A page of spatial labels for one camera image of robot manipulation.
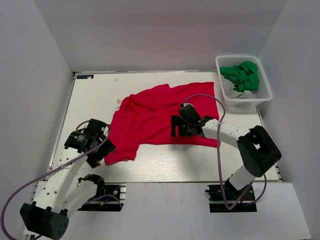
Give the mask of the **red t shirt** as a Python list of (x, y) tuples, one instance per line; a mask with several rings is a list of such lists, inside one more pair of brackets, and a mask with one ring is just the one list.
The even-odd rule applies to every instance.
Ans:
[(106, 165), (134, 160), (140, 145), (196, 145), (217, 147), (216, 139), (171, 136), (171, 117), (188, 100), (201, 117), (219, 119), (213, 82), (194, 82), (175, 87), (162, 84), (126, 97), (113, 114), (109, 140), (115, 151), (104, 158)]

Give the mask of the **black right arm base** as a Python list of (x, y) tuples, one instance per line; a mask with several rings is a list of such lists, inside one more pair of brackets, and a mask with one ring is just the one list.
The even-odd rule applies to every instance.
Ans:
[(225, 206), (221, 186), (219, 184), (211, 184), (207, 186), (205, 194), (208, 196), (209, 211), (210, 213), (255, 213), (257, 212), (256, 203), (252, 203), (255, 199), (255, 193), (252, 186), (248, 191), (237, 201), (239, 196), (242, 194), (242, 190), (239, 192), (232, 191), (231, 189), (224, 188), (225, 197), (229, 207), (234, 202), (236, 205), (233, 209), (228, 210)]

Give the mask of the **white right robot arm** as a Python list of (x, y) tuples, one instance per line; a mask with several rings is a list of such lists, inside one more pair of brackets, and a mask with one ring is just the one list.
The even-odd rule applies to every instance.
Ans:
[(236, 200), (245, 187), (262, 177), (282, 154), (264, 127), (240, 128), (225, 125), (212, 116), (200, 117), (192, 104), (181, 105), (178, 115), (171, 117), (171, 136), (194, 137), (228, 144), (239, 150), (243, 165), (225, 181), (226, 195)]

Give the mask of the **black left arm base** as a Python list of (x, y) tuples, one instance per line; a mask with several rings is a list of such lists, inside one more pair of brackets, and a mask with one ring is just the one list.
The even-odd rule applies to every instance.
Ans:
[(80, 206), (81, 212), (120, 212), (126, 198), (125, 183), (105, 183)]

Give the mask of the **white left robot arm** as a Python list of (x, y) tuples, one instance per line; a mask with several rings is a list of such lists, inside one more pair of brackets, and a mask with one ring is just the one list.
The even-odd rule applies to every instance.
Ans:
[(109, 124), (93, 118), (86, 124), (86, 127), (78, 126), (70, 133), (54, 173), (32, 203), (22, 205), (20, 215), (27, 230), (59, 240), (78, 209), (91, 199), (99, 200), (105, 196), (105, 180), (97, 174), (78, 178), (78, 185), (69, 190), (83, 164), (96, 168), (116, 149), (109, 140)]

